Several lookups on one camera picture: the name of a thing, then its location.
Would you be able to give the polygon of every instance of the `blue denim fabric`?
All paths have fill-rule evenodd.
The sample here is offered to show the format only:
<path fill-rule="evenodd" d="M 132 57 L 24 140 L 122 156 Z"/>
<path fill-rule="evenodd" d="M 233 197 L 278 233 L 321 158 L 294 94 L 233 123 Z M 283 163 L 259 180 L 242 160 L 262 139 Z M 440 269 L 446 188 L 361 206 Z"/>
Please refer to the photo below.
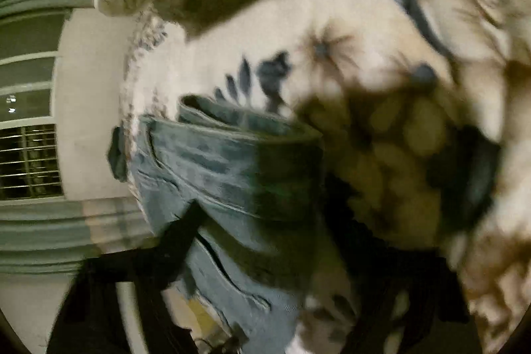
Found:
<path fill-rule="evenodd" d="M 187 95 L 178 122 L 143 116 L 130 166 L 155 232 L 197 199 L 209 215 L 187 257 L 188 291 L 243 353 L 280 354 L 294 336 L 313 268 L 321 203 L 320 134 L 275 115 Z"/>

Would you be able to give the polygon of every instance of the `beige wall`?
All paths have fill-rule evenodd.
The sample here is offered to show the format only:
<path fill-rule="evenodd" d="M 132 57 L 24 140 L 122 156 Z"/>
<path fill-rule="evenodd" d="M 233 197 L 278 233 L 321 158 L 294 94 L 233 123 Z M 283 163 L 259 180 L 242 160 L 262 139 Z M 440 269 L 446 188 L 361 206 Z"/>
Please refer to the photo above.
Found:
<path fill-rule="evenodd" d="M 119 122 L 118 95 L 133 18 L 75 9 L 65 22 L 55 66 L 52 115 L 60 172 L 68 200 L 123 197 L 106 155 Z"/>

